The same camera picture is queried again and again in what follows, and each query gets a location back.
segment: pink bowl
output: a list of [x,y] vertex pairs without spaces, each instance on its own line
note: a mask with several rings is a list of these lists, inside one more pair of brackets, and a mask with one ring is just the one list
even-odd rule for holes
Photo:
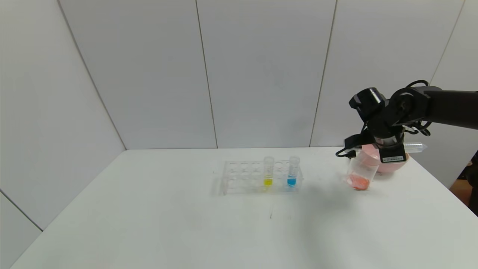
[[[371,164],[376,164],[377,161],[380,162],[380,156],[379,156],[379,150],[376,149],[373,145],[363,145],[362,146],[362,151],[369,156],[369,158],[366,159],[367,163]],[[400,169],[402,166],[405,165],[405,163],[408,161],[410,155],[407,155],[407,160],[404,162],[399,162],[399,163],[380,163],[379,169],[377,172],[380,173],[391,173],[393,171],[397,171]]]

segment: test tube rack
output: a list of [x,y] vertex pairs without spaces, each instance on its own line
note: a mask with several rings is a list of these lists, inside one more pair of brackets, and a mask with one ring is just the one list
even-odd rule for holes
[[272,185],[264,185],[263,161],[228,161],[224,165],[221,193],[273,193],[298,191],[304,180],[299,166],[294,186],[287,184],[289,160],[275,161]]

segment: test tube with yellow liquid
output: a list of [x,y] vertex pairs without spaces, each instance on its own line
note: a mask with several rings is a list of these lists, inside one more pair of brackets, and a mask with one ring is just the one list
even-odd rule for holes
[[264,185],[272,185],[272,178],[274,177],[274,158],[267,156],[264,158]]

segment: robotic arm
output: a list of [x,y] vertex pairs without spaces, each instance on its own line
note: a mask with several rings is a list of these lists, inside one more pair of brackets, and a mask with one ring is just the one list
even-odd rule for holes
[[442,90],[417,80],[386,99],[376,88],[362,90],[348,102],[364,122],[360,134],[345,139],[337,157],[355,157],[354,148],[374,144],[380,160],[406,161],[405,133],[429,136],[431,123],[443,123],[478,130],[478,92]]

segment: white table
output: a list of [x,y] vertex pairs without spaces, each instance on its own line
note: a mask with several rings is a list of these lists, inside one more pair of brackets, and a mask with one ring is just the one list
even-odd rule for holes
[[[12,268],[477,268],[478,218],[418,163],[354,191],[337,150],[126,151]],[[266,155],[301,157],[300,192],[217,194]]]

